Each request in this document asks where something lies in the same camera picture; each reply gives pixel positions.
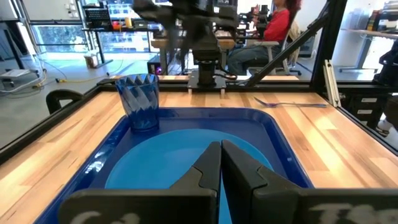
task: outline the jeans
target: jeans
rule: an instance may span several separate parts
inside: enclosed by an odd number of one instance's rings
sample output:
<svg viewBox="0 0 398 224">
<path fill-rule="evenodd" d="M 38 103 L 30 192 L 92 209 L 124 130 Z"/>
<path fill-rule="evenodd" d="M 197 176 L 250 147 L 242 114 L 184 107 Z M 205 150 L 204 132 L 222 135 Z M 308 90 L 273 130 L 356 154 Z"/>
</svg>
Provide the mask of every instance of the jeans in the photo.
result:
<svg viewBox="0 0 398 224">
<path fill-rule="evenodd" d="M 394 128 L 398 129 L 398 96 L 393 96 L 387 102 L 386 108 L 384 109 L 386 119 L 390 122 Z"/>
<path fill-rule="evenodd" d="M 272 48 L 272 56 L 275 57 L 281 50 L 280 46 Z M 245 63 L 251 60 L 263 60 L 264 65 L 269 62 L 267 47 L 252 45 L 234 50 L 228 57 L 228 71 L 233 75 L 246 75 Z"/>
</svg>

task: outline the blue tray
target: blue tray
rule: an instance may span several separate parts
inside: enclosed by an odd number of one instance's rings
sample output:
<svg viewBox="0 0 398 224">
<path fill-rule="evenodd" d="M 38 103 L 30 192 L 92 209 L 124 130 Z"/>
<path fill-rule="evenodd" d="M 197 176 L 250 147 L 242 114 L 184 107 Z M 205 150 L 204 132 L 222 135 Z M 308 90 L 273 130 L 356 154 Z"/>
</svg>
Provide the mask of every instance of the blue tray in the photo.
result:
<svg viewBox="0 0 398 224">
<path fill-rule="evenodd" d="M 301 187 L 313 187 L 282 131 L 267 113 L 246 108 L 161 108 L 159 117 L 158 130 L 141 133 L 130 132 L 128 119 L 122 117 L 36 223 L 58 223 L 58 208 L 69 195 L 81 189 L 105 188 L 113 167 L 134 146 L 181 129 L 209 129 L 236 136 L 257 148 L 279 175 Z"/>
</svg>

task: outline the workbench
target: workbench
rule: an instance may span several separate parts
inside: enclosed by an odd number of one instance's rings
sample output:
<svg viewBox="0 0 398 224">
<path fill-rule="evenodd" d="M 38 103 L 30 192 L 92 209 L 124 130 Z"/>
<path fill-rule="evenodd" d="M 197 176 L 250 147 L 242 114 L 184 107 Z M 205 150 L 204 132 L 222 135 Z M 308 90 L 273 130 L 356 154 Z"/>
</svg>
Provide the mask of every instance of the workbench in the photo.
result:
<svg viewBox="0 0 398 224">
<path fill-rule="evenodd" d="M 181 80 L 189 80 L 190 75 L 159 75 L 160 80 L 168 80 L 168 81 L 181 81 Z M 247 80 L 250 78 L 249 75 L 240 75 L 238 76 L 237 80 Z M 285 81 L 298 81 L 299 78 L 293 75 L 268 75 L 264 77 L 262 80 L 285 80 Z"/>
<path fill-rule="evenodd" d="M 161 80 L 183 77 L 161 77 Z M 0 223 L 33 223 L 124 116 L 116 91 L 91 91 L 26 134 L 55 125 L 0 166 Z M 398 159 L 332 106 L 265 108 L 268 103 L 324 103 L 316 93 L 160 92 L 161 107 L 252 108 L 271 115 L 316 188 L 396 188 Z"/>
<path fill-rule="evenodd" d="M 150 28 L 128 28 L 128 27 L 122 27 L 118 30 L 109 30 L 109 29 L 104 29 L 104 28 L 90 28 L 90 29 L 82 29 L 83 32 L 87 32 L 87 33 L 94 33 L 95 35 L 95 41 L 97 43 L 97 47 L 98 47 L 98 55 L 99 55 L 99 64 L 95 67 L 95 68 L 100 68 L 108 63 L 111 63 L 113 61 L 113 59 L 111 60 L 105 60 L 105 56 L 104 56 L 104 52 L 103 52 L 103 46 L 101 43 L 101 39 L 100 39 L 100 32 L 114 32 L 114 33 L 121 33 L 121 32 L 146 32 L 147 36 L 149 37 L 149 32 L 154 32 L 157 31 L 158 29 L 150 29 Z M 95 45 L 93 45 L 92 43 L 90 43 L 90 49 L 95 49 Z"/>
<path fill-rule="evenodd" d="M 342 29 L 342 30 L 361 35 L 361 38 L 364 39 L 364 42 L 362 44 L 361 52 L 359 53 L 359 57 L 354 65 L 354 67 L 341 67 L 341 68 L 339 68 L 339 72 L 350 71 L 350 70 L 374 70 L 374 73 L 376 73 L 378 70 L 377 68 L 364 68 L 363 67 L 366 57 L 368 56 L 368 52 L 371 47 L 372 41 L 373 41 L 372 37 L 383 37 L 383 38 L 392 39 L 392 40 L 398 39 L 398 34 L 389 34 L 389 33 L 385 33 L 385 32 L 371 31 L 371 30 L 353 30 L 353 29 Z"/>
<path fill-rule="evenodd" d="M 218 38 L 218 44 L 221 47 L 221 65 L 225 68 L 226 65 L 226 51 L 231 50 L 235 46 L 235 41 L 231 38 L 231 34 L 229 32 L 219 30 L 216 33 L 216 37 Z M 154 39 L 150 42 L 151 46 L 157 49 L 160 49 L 160 65 L 162 67 L 162 71 L 165 71 L 164 75 L 168 75 L 167 70 L 167 39 Z M 178 39 L 177 46 L 182 43 L 182 39 Z"/>
</svg>

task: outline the blue plate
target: blue plate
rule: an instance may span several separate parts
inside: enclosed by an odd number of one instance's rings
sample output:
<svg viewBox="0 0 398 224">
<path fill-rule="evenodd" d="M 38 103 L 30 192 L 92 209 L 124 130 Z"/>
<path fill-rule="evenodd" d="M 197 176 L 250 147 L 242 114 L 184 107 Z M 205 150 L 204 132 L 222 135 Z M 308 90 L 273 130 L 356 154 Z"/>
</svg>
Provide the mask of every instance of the blue plate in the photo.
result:
<svg viewBox="0 0 398 224">
<path fill-rule="evenodd" d="M 264 155 L 241 138 L 221 131 L 184 129 L 160 134 L 132 148 L 113 167 L 105 188 L 167 189 L 189 170 L 211 142 L 224 139 L 272 169 Z M 231 223 L 223 185 L 220 200 L 219 223 Z"/>
</svg>

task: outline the translucent blue cup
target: translucent blue cup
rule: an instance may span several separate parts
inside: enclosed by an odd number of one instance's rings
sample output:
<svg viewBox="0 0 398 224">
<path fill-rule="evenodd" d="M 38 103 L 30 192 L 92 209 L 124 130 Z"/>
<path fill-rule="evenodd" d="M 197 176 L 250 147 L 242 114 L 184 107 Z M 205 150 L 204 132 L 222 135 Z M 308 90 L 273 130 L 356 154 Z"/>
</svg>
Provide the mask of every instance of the translucent blue cup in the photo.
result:
<svg viewBox="0 0 398 224">
<path fill-rule="evenodd" d="M 138 74 L 116 80 L 131 131 L 147 131 L 159 127 L 159 78 Z"/>
</svg>

